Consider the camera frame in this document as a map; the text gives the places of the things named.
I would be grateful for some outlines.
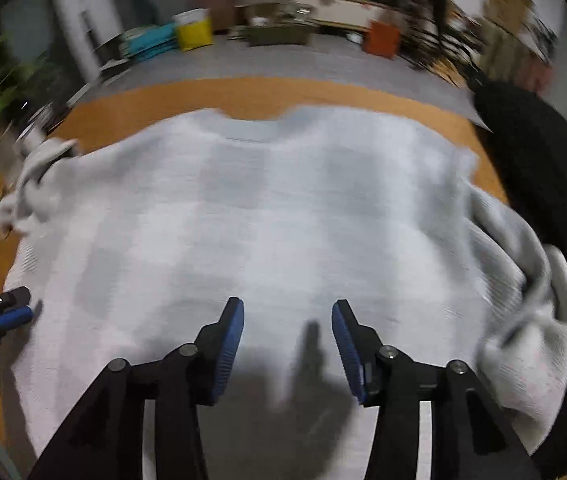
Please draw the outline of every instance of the wooden table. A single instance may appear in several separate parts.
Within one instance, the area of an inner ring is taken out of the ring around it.
[[[469,120],[431,105],[385,92],[325,81],[247,77],[202,79],[139,88],[77,106],[55,132],[78,139],[92,152],[157,121],[199,108],[219,108],[236,119],[270,119],[295,105],[341,105],[405,116],[439,132],[479,156],[475,183],[506,202],[497,173]],[[12,266],[18,237],[0,239],[0,292]],[[5,439],[0,402],[0,439]]]

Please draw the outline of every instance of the knit fabric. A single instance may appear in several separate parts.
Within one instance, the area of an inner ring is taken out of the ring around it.
[[[68,145],[49,142],[0,206],[25,234],[6,288],[40,300],[27,343],[1,352],[20,400],[6,416],[22,410],[36,453],[108,361],[160,359],[229,296],[246,325],[227,392],[199,410],[211,478],[362,478],[377,410],[349,394],[339,298],[415,361],[468,362],[530,452],[551,428],[567,265],[470,184],[470,151],[331,107],[276,121],[200,110],[52,165]]]

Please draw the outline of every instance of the checkered pattern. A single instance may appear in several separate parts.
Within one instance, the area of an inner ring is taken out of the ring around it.
[[[200,413],[211,478],[363,476],[376,413],[348,391],[339,298],[413,359],[481,370],[529,450],[549,431],[567,384],[567,265],[470,184],[468,150],[327,107],[277,121],[201,110],[47,169],[67,148],[33,153],[0,208],[25,231],[6,286],[42,304],[28,341],[2,350],[18,393],[7,418],[22,410],[36,452],[109,360],[163,357],[229,296],[246,325],[227,393]]]

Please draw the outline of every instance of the screw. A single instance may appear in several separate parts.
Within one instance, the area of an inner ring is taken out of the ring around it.
[[[179,353],[183,356],[183,357],[190,357],[196,354],[196,352],[198,352],[199,349],[197,348],[197,346],[194,343],[188,343],[183,345],[180,349],[179,349]]]
[[[125,359],[117,357],[108,363],[108,370],[111,372],[120,372],[125,368],[128,362]]]
[[[464,374],[468,371],[468,365],[465,364],[463,361],[460,361],[459,359],[450,361],[448,363],[448,366],[450,367],[450,370],[452,370],[453,372],[459,375]]]
[[[381,354],[382,357],[387,357],[388,359],[392,359],[394,357],[397,357],[397,355],[399,355],[399,350],[394,348],[392,345],[384,345],[381,348],[379,348],[379,354]]]

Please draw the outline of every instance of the gray floor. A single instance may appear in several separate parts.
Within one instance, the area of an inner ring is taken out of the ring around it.
[[[345,38],[323,34],[314,35],[310,46],[249,47],[241,40],[218,36],[214,45],[190,52],[172,50],[139,63],[110,85],[91,89],[80,102],[172,81],[256,75],[360,85],[431,104],[481,124],[467,89],[412,70],[403,59],[370,56]]]

